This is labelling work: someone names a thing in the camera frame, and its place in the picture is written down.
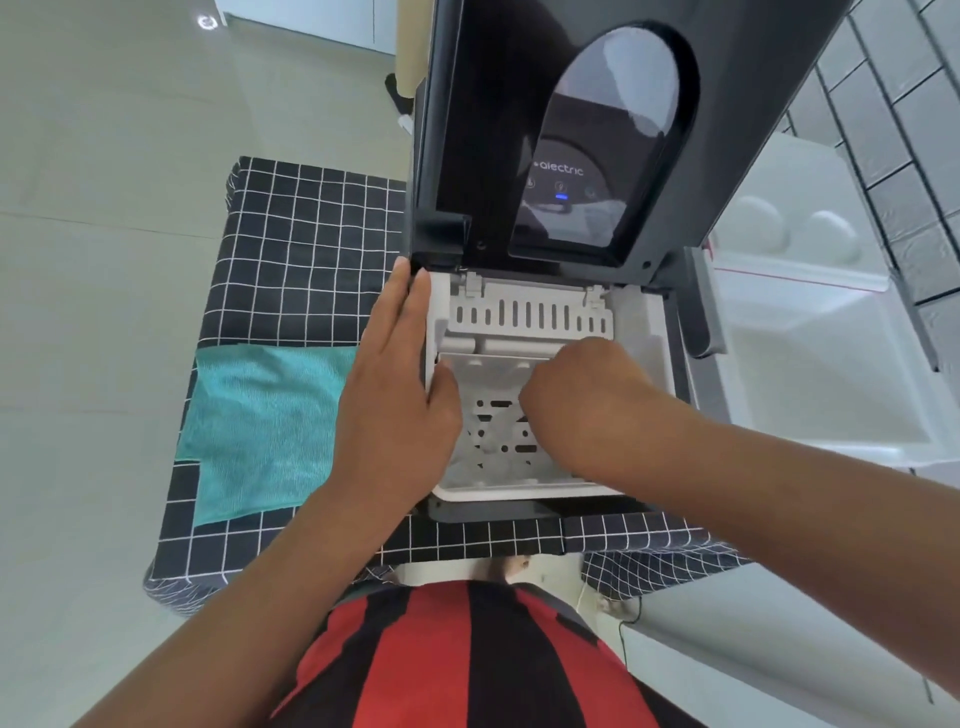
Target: right hand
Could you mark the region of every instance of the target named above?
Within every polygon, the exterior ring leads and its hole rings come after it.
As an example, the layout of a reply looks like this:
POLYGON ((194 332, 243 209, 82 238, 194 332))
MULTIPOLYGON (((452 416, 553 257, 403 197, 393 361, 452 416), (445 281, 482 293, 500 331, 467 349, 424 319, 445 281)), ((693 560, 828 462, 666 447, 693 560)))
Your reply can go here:
POLYGON ((623 347, 594 337, 539 364, 520 406, 561 467, 621 492, 659 477, 658 466, 682 456, 684 434, 700 420, 655 387, 623 347))

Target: grid tablecloth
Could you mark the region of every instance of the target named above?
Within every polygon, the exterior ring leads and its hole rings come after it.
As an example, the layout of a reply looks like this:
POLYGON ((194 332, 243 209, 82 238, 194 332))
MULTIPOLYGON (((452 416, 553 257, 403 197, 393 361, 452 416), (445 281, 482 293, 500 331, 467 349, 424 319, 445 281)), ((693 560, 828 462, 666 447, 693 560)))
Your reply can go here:
MULTIPOLYGON (((198 348, 355 346, 403 249, 405 189, 370 175, 240 158, 228 178, 227 224, 198 348)), ((184 417, 196 378, 195 366, 184 417)), ((297 510, 194 527, 199 477, 199 463, 174 463, 144 578, 152 598, 185 615, 266 548, 297 510)), ((584 579, 615 599, 744 563, 706 530, 663 513, 468 523, 411 514, 359 578, 417 561, 580 551, 584 579)))

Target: person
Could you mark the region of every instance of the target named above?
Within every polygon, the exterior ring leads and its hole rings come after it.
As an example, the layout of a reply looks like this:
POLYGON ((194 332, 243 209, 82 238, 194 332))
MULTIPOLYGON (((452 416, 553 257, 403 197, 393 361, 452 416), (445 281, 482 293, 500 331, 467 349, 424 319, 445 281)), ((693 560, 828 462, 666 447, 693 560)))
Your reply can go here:
MULTIPOLYGON (((330 612, 440 480, 461 427, 450 370, 421 383, 430 282, 410 278, 399 258, 327 482, 78 726, 698 724, 582 624, 504 584, 396 586, 330 612)), ((710 422, 606 340, 541 363, 520 401, 565 469, 709 528, 960 695, 960 492, 710 422)))

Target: brand logo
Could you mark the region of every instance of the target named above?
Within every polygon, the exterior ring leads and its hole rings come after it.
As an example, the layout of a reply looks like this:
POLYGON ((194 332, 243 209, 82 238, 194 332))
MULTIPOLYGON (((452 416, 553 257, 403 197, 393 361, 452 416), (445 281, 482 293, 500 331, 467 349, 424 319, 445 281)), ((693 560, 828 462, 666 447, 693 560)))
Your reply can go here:
POLYGON ((578 177, 584 176, 584 170, 580 167, 570 167, 566 164, 554 164, 552 161, 535 161, 535 167, 540 169, 547 169, 551 172, 563 172, 566 175, 577 175, 578 177))

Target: forearm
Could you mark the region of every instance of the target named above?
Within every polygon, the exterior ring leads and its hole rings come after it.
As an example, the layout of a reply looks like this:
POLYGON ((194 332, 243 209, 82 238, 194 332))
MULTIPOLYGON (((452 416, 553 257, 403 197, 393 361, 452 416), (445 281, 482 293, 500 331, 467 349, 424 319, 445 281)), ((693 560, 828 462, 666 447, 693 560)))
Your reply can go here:
POLYGON ((362 506, 327 483, 263 554, 77 725, 261 721, 326 613, 400 518, 362 506))
POLYGON ((960 694, 960 491, 693 422, 638 497, 734 544, 960 694))

